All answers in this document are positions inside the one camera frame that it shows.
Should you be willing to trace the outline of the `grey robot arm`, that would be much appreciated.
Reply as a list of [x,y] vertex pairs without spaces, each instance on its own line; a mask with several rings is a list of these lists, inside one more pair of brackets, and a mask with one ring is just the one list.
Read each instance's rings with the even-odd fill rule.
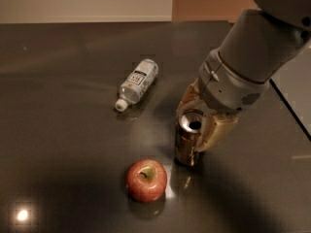
[[269,79],[310,42],[311,0],[254,0],[222,44],[211,50],[178,112],[201,110],[203,119],[191,153],[213,147],[268,89]]

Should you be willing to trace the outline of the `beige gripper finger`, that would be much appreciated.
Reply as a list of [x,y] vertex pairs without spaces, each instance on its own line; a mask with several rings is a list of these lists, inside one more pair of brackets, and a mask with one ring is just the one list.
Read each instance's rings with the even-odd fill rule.
[[235,128],[238,121],[239,114],[205,110],[203,112],[195,150],[197,152],[204,152],[217,145]]
[[198,110],[202,113],[207,111],[205,102],[200,95],[198,80],[191,83],[183,94],[183,97],[178,105],[176,116],[190,110]]

